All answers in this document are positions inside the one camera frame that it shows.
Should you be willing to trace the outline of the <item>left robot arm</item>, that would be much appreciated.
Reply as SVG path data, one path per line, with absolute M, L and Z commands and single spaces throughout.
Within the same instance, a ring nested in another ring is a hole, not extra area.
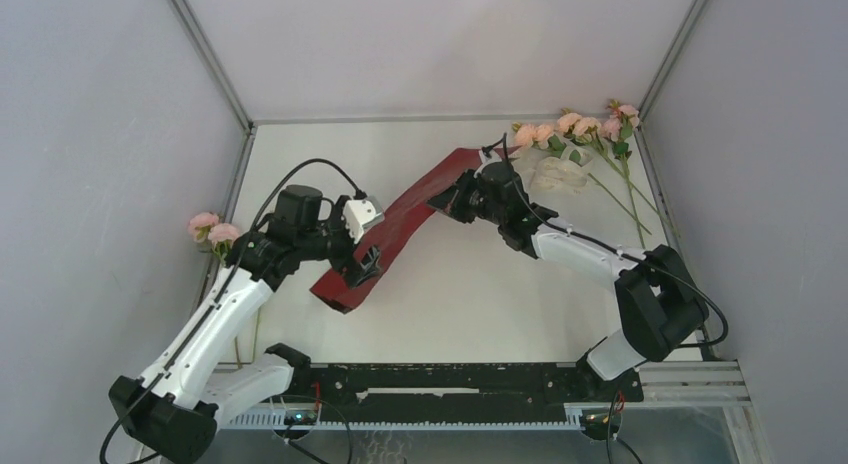
M 219 428 L 272 396 L 305 398 L 313 378 L 310 358 L 278 343 L 253 363 L 213 375 L 226 348 L 262 305 L 304 262 L 327 261 L 355 289 L 380 272 L 377 246 L 355 253 L 384 211 L 359 191 L 340 196 L 320 218 L 323 194 L 290 185 L 275 194 L 275 208 L 240 236 L 212 289 L 165 351 L 138 377 L 118 377 L 108 396 L 118 429 L 172 463 L 194 463 Z

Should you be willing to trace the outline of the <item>pink flower stem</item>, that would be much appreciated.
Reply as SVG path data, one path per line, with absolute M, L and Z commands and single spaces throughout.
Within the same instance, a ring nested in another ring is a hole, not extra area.
M 242 232 L 233 224 L 224 222 L 222 218 L 215 213 L 202 212 L 192 217 L 188 222 L 187 231 L 193 242 L 196 244 L 197 250 L 209 255 L 213 259 L 210 265 L 210 271 L 207 277 L 212 281 L 212 274 L 218 276 L 220 270 L 225 267 L 225 261 L 233 245 Z M 262 322 L 262 308 L 259 308 L 251 316 L 253 327 L 251 332 L 250 354 L 247 356 L 243 353 L 242 343 L 240 342 L 239 334 L 233 338 L 231 360 L 238 369 L 244 365 L 252 363 L 257 357 L 258 334 Z
M 514 145 L 518 147 L 518 149 L 513 151 L 511 154 L 511 157 L 514 159 L 514 163 L 530 149 L 544 150 L 559 156 L 568 145 L 577 146 L 569 143 L 562 137 L 557 130 L 557 124 L 515 123 L 513 125 L 513 130 L 513 142 Z M 580 148 L 586 149 L 592 153 L 595 158 L 596 153 L 592 149 L 588 147 Z
M 557 130 L 562 135 L 562 137 L 568 141 L 569 143 L 575 144 L 578 147 L 588 147 L 592 149 L 609 167 L 615 172 L 619 177 L 621 177 L 615 168 L 613 168 L 608 161 L 610 155 L 608 154 L 609 148 L 608 144 L 602 139 L 600 135 L 600 130 L 602 124 L 605 120 L 601 120 L 597 117 L 581 115 L 577 112 L 573 112 L 571 109 L 564 109 L 562 111 L 562 116 L 557 121 Z M 633 135 L 630 139 L 635 135 L 635 132 L 638 131 L 641 127 L 641 119 L 638 128 L 634 131 Z M 678 237 L 679 233 L 674 228 L 671 220 L 659 210 L 656 204 L 654 204 L 648 197 L 645 192 L 643 192 L 634 182 L 635 191 L 635 201 L 636 197 L 640 197 L 647 207 L 652 210 L 660 221 L 666 225 L 669 230 L 672 232 L 674 237 Z
M 640 124 L 639 111 L 632 105 L 611 99 L 607 104 L 609 117 L 602 124 L 600 135 L 608 144 L 609 164 L 624 180 L 630 209 L 635 218 L 637 235 L 642 247 L 650 231 L 642 223 L 635 201 L 635 187 L 631 180 L 629 159 L 632 156 L 628 140 Z

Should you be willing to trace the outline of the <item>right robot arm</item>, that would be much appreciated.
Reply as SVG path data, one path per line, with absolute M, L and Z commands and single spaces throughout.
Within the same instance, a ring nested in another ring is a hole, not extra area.
M 579 390 L 589 399 L 605 399 L 622 374 L 686 346 L 710 316 L 709 299 L 674 249 L 613 246 L 575 229 L 532 202 L 507 162 L 465 171 L 428 205 L 457 222 L 488 221 L 511 249 L 564 264 L 612 292 L 620 328 L 578 362 Z

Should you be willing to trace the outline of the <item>cream ribbon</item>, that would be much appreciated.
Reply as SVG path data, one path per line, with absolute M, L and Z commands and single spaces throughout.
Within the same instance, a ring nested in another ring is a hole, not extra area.
M 530 149 L 515 165 L 532 192 L 576 195 L 588 187 L 593 161 L 593 154 L 586 149 L 568 145 L 559 156 Z

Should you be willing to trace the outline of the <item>red wrapping paper sheet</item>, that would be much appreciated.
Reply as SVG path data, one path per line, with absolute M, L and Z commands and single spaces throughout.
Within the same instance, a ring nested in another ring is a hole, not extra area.
M 350 288 L 339 272 L 328 270 L 310 288 L 312 296 L 340 313 L 357 309 L 389 274 L 390 267 L 414 233 L 435 213 L 427 201 L 446 190 L 466 170 L 481 165 L 479 148 L 453 150 L 389 205 L 383 222 L 366 232 L 362 244 L 366 248 L 375 246 L 381 252 L 380 274 Z

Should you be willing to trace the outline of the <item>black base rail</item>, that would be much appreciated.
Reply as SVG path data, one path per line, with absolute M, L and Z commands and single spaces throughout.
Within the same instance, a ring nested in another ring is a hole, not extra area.
M 604 381 L 572 363 L 312 364 L 275 404 L 355 417 L 553 417 L 557 408 L 644 400 L 634 371 Z

